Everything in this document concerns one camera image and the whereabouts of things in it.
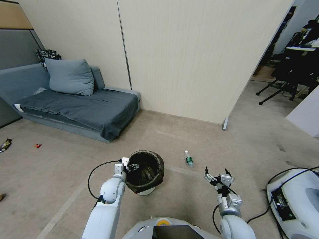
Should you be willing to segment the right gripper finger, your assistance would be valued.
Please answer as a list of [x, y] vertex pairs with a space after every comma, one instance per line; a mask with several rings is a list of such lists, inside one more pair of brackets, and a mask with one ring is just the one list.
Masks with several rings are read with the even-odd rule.
[[213, 177], [211, 174], [209, 174], [207, 166], [205, 166], [204, 178], [205, 178], [211, 185], [216, 185], [216, 178]]
[[231, 173], [225, 168], [226, 173], [226, 185], [231, 185], [233, 181], [235, 180], [234, 177], [232, 177]]

